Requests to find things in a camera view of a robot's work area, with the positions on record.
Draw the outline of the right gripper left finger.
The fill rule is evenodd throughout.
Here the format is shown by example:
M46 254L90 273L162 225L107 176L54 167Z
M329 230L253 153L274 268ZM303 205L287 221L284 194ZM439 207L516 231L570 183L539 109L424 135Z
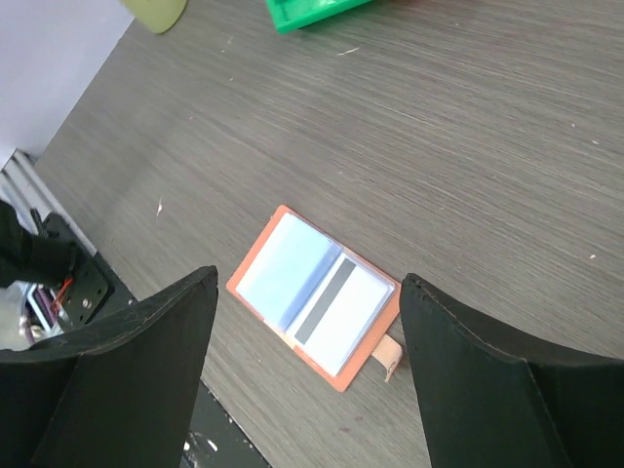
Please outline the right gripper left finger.
M176 467L210 342L218 273L1 353L5 467Z

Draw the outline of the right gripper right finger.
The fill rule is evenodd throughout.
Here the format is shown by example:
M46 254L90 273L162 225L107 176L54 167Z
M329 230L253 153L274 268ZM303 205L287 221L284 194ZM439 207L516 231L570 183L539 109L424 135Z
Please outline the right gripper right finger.
M416 274L400 315L435 467L619 467L623 363L516 329Z

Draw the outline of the white card with black stripe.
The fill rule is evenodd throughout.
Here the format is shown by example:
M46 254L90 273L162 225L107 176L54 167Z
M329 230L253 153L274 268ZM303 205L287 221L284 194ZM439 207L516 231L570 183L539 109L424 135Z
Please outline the white card with black stripe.
M316 365L335 377L393 291L391 281L343 253L309 297L287 335Z

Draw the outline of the tan leather card holder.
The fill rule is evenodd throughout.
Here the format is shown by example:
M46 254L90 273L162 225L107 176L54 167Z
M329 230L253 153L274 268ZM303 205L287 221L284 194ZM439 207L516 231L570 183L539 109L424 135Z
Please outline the tan leather card holder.
M388 376L402 360L388 333L399 315L399 282L286 205L226 288L338 392L368 358Z

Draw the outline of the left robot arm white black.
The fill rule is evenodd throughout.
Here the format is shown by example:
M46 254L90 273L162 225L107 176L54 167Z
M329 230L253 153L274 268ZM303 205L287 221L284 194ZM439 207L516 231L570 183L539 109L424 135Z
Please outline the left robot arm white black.
M56 287L69 278L80 258L72 242L27 231L13 206L1 201L1 287L14 282Z

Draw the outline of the green liquid squeeze bottle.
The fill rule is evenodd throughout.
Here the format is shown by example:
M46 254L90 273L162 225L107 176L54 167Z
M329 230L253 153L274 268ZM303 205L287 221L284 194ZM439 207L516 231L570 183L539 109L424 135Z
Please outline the green liquid squeeze bottle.
M187 0L121 0L121 3L147 30L163 34L180 19Z

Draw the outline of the green storage bin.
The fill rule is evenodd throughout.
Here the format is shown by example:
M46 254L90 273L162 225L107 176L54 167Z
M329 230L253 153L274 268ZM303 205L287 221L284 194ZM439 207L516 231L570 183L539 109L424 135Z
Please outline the green storage bin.
M266 0L278 33L289 33L347 12L370 0Z

